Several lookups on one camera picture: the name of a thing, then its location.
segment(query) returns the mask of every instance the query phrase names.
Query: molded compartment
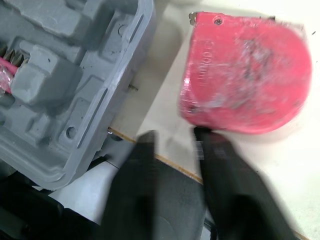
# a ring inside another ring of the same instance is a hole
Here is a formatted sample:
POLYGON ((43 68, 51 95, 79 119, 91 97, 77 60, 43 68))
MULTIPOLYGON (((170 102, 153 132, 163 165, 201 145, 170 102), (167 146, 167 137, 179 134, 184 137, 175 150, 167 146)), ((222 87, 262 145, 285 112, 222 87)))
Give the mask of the molded compartment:
POLYGON ((0 42, 29 58, 0 101, 0 158, 50 190, 84 174, 155 24, 152 0, 0 1, 0 42))

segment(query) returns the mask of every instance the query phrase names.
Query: white surface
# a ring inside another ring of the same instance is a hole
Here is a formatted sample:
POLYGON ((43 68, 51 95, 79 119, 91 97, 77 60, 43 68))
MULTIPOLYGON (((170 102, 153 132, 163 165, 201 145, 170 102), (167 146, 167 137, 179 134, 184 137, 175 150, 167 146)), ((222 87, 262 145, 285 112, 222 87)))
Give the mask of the white surface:
POLYGON ((192 30, 188 14, 208 11, 276 16, 277 20, 304 24, 313 78, 301 114, 268 134, 227 135, 239 153, 268 179, 292 227, 312 240, 320 240, 320 62, 317 62, 320 60, 320 14, 314 4, 311 0, 157 0, 159 24, 155 39, 133 83, 139 90, 129 93, 112 128, 131 139, 147 130, 157 130, 158 154, 200 176, 191 126, 179 117, 177 110, 192 30))

